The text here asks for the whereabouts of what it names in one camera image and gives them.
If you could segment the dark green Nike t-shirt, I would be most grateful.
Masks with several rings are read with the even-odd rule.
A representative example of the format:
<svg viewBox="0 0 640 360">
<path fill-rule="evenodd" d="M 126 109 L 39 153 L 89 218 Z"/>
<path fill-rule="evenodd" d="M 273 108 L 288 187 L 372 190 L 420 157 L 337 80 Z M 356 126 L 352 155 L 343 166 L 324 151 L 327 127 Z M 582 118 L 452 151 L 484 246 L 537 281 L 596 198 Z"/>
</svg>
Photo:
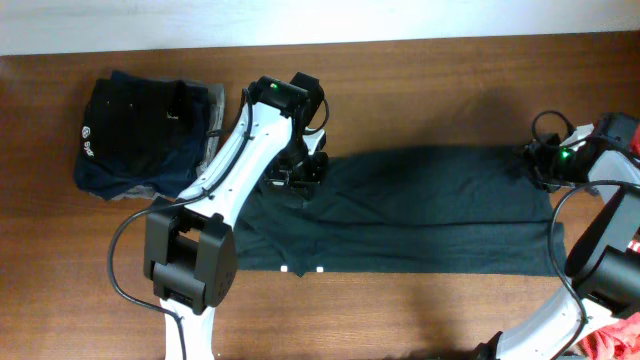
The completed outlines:
<svg viewBox="0 0 640 360">
<path fill-rule="evenodd" d="M 243 270 L 550 276 L 547 193 L 510 147 L 335 158 L 309 199 L 257 185 L 234 229 Z"/>
</svg>

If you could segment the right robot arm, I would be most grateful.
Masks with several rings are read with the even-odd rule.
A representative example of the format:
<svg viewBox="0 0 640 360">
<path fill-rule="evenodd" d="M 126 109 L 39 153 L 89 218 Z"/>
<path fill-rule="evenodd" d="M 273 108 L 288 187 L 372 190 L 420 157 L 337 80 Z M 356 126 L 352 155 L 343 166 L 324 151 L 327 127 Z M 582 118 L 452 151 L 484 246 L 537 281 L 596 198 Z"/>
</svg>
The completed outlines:
<svg viewBox="0 0 640 360">
<path fill-rule="evenodd" d="M 639 311 L 639 120 L 609 112 L 566 135 L 535 134 L 517 149 L 539 188 L 600 196 L 604 206 L 561 263 L 552 244 L 550 262 L 562 286 L 529 319 L 498 332 L 473 351 L 475 359 L 560 359 L 590 333 Z"/>
</svg>

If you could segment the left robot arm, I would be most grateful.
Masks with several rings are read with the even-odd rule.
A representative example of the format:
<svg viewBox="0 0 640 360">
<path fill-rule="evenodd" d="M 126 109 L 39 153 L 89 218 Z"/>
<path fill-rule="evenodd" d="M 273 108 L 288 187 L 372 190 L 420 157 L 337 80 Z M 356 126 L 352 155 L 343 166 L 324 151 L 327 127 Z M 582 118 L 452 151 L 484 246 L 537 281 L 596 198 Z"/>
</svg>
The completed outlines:
<svg viewBox="0 0 640 360">
<path fill-rule="evenodd" d="M 146 218 L 143 273 L 165 314 L 168 359 L 210 359 L 216 307 L 238 259 L 233 227 L 255 186 L 309 199 L 324 178 L 326 135 L 312 119 L 328 106 L 318 79 L 263 76 L 251 83 L 238 122 L 203 175 Z"/>
</svg>

